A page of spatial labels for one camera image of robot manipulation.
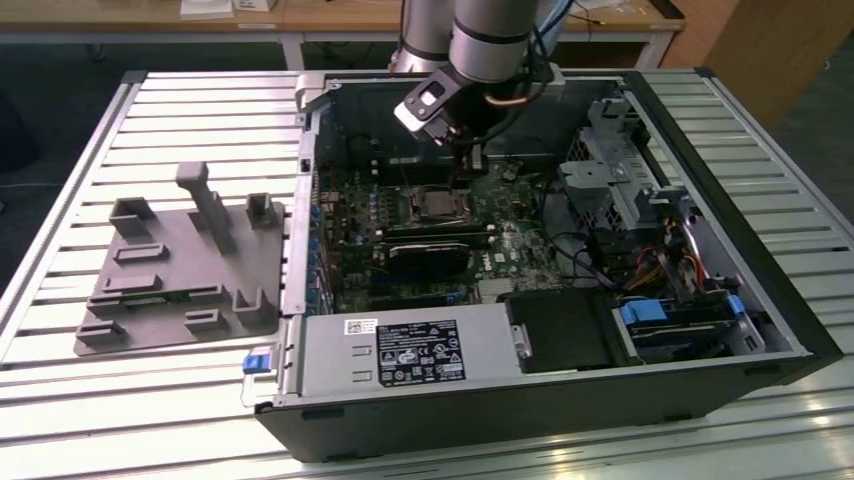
blue latch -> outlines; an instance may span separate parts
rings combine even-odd
[[[662,322],[667,320],[665,308],[658,300],[633,300],[619,308],[623,323],[631,325],[635,322]]]
[[[730,295],[729,297],[726,297],[726,303],[733,309],[733,315],[735,315],[735,317],[741,317],[747,311],[747,309],[745,308],[745,303],[742,302],[742,299],[738,295]]]
[[[254,375],[256,373],[270,373],[272,363],[272,353],[250,354],[243,359],[243,373]]]

metal worktable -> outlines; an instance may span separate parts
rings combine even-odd
[[[849,356],[699,420],[300,464],[251,416],[251,403],[272,393],[274,379],[252,386],[243,382],[247,350],[275,337],[110,357],[79,358],[72,352],[118,197],[144,195],[155,209],[187,208],[186,191],[171,182],[176,163],[206,160],[211,188],[226,202],[268,191],[292,203],[296,74],[134,77],[119,88],[0,302],[0,477],[423,480],[569,479],[583,473],[583,478],[717,479],[831,476],[846,468],[851,474],[854,232],[717,80],[693,71],[646,73]],[[675,180],[663,160],[662,168]],[[286,285],[287,266],[283,261]]]

warning label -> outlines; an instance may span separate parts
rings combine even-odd
[[[378,325],[376,346],[383,387],[466,380],[456,320]]]

desk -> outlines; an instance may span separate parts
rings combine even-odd
[[[0,44],[280,43],[284,3],[183,22],[180,0],[4,0]]]
[[[235,12],[220,20],[180,21],[180,0],[3,0],[0,44],[271,42],[287,66],[304,70],[306,42],[396,42],[400,0],[279,0],[272,12]],[[666,19],[649,0],[598,9],[594,25],[570,19],[561,42],[645,45],[638,67],[655,67],[683,21]]]
[[[288,0],[284,10],[283,48],[290,69],[303,70],[307,42],[396,42],[400,0]],[[593,25],[570,18],[561,42],[630,42],[645,44],[635,67],[661,63],[682,20],[667,19],[649,0],[630,0],[619,8],[591,10]]]

blue drive bracket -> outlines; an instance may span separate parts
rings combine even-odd
[[[258,375],[275,370],[278,352],[275,345],[264,345],[250,350],[243,359],[243,373],[246,375]]]
[[[667,320],[665,308],[658,300],[631,300],[619,308],[619,315],[626,325]]]
[[[745,303],[742,302],[742,299],[738,295],[730,295],[729,297],[726,297],[726,304],[733,310],[733,316],[735,318],[741,317],[747,312]]]

